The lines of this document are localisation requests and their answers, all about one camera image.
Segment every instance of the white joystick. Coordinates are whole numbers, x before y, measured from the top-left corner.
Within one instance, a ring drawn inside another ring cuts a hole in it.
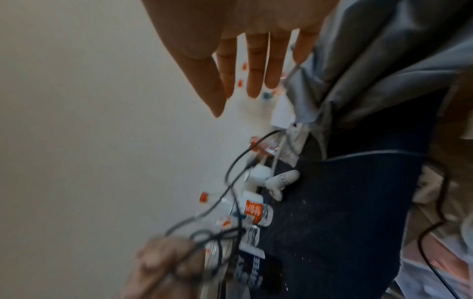
[[[300,172],[298,172],[297,170],[291,170],[267,179],[265,182],[265,187],[275,200],[281,201],[282,190],[286,188],[286,186],[297,181],[300,176]]]

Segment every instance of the blurred hand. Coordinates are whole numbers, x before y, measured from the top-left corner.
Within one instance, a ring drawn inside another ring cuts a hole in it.
[[[280,80],[289,37],[301,29],[293,52],[304,62],[324,18],[338,0],[142,0],[163,44],[215,117],[235,88],[237,39],[246,34],[246,91],[256,98],[263,81]],[[266,56],[270,54],[268,65]],[[217,65],[212,54],[217,54]]]
[[[176,281],[172,277],[165,279],[152,293],[143,298],[144,293],[158,279],[163,277],[195,243],[179,237],[161,237],[148,241],[136,254],[136,265],[120,294],[120,299],[197,299],[199,287]],[[182,276],[198,275],[203,272],[205,251],[193,255],[177,269]]]

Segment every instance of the dark blue mat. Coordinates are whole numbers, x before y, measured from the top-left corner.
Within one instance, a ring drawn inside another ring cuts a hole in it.
[[[426,153],[445,93],[384,110],[334,135],[329,156],[379,149]],[[315,146],[310,138],[303,154]],[[299,162],[301,179],[284,190],[283,202],[264,194],[275,215],[258,247],[283,262],[285,284],[278,298],[379,299],[399,270],[406,215],[422,164],[392,155]],[[276,173],[290,169],[278,163]]]

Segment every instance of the fist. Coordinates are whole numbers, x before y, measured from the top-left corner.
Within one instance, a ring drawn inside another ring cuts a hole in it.
[[[199,287],[167,277],[155,289],[154,284],[181,260],[195,243],[179,237],[159,237],[136,254],[136,265],[121,292],[120,299],[197,299]],[[177,268],[179,276],[195,276],[203,272],[205,251],[202,249]]]
[[[235,88],[238,35],[246,35],[249,64],[246,91],[255,98],[263,82],[271,89],[278,85],[291,31],[301,29],[293,52],[294,61],[300,64],[311,52],[324,18],[338,3],[338,0],[142,1],[164,46],[215,117],[222,114]]]

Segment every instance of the gray fabric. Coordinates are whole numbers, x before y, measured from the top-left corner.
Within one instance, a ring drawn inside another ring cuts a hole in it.
[[[448,87],[473,64],[471,12],[468,0],[342,0],[284,83],[322,158],[334,131]]]

